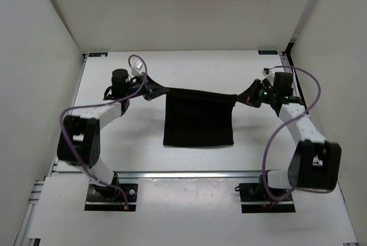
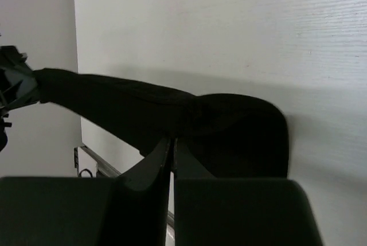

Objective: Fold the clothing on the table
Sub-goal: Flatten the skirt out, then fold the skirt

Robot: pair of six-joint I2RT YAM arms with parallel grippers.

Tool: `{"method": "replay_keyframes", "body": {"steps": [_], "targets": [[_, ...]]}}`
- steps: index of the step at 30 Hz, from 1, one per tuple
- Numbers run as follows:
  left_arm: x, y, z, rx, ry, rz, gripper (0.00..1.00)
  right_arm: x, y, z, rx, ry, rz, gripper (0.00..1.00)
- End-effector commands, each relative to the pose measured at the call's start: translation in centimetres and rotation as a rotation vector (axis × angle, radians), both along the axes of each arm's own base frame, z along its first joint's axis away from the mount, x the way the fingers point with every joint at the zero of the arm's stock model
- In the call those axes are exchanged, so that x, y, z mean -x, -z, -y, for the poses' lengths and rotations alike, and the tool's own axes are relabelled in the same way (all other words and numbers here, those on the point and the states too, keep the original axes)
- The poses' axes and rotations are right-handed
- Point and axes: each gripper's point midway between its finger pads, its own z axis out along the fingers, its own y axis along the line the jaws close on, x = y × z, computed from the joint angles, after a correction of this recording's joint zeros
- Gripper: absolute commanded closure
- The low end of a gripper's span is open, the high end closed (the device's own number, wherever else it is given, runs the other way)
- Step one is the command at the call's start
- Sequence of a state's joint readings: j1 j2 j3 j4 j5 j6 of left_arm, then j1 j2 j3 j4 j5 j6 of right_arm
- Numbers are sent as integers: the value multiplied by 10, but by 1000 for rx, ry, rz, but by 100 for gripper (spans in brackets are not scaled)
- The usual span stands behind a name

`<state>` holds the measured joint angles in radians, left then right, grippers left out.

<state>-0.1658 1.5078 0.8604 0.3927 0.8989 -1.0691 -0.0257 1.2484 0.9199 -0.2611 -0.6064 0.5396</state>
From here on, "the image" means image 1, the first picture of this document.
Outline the black skirt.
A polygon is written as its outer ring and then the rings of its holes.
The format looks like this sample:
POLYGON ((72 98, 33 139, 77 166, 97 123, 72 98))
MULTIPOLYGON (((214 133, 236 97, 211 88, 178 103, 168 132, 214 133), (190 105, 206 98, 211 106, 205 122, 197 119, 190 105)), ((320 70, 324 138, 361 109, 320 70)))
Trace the black skirt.
POLYGON ((166 94, 163 144, 202 148, 234 144, 236 95, 170 88, 166 94))

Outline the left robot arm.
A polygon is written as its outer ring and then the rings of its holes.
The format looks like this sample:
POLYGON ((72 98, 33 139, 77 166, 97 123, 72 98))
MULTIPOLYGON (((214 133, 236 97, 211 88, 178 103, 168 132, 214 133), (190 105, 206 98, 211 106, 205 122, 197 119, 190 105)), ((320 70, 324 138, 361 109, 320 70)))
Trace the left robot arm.
POLYGON ((100 157, 100 132, 127 112, 130 99, 142 96, 150 101, 168 92, 143 72, 130 77, 125 69, 114 70, 102 104, 73 107, 61 116, 58 159, 84 172, 107 200, 118 198, 118 178, 100 157))

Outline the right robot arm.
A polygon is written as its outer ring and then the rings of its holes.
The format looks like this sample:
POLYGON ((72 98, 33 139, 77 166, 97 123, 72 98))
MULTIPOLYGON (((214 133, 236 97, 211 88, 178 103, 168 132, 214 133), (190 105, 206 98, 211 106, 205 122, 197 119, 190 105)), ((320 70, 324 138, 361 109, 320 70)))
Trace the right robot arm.
POLYGON ((262 164, 263 182, 258 184, 258 195, 270 200, 279 189, 328 193, 338 181, 341 147, 329 142, 314 126, 304 101, 294 95, 293 75, 287 72, 272 73, 263 70, 264 79, 256 79, 237 97, 239 103, 259 108, 268 104, 283 122, 276 129, 286 128, 294 143, 295 151, 285 170, 266 170, 262 164))

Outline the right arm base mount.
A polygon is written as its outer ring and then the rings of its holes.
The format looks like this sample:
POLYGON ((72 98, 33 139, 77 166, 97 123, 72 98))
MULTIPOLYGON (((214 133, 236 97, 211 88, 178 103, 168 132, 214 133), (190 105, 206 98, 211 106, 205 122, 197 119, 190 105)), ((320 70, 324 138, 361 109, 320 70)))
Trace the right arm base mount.
POLYGON ((235 192, 240 195, 241 212, 247 213, 295 213, 292 196, 281 202, 272 200, 260 183, 239 183, 235 192))

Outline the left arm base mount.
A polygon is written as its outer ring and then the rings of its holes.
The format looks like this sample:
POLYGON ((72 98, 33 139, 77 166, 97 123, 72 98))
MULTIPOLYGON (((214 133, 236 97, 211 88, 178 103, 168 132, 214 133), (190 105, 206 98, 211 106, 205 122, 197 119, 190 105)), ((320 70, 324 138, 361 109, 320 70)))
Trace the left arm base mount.
POLYGON ((87 195, 85 199, 84 210, 86 211, 108 211, 108 212, 134 212, 136 211, 136 202, 138 196, 137 183, 120 183, 121 189, 124 191, 128 205, 119 192, 119 195, 113 194, 105 198, 100 194, 92 184, 88 185, 87 195))

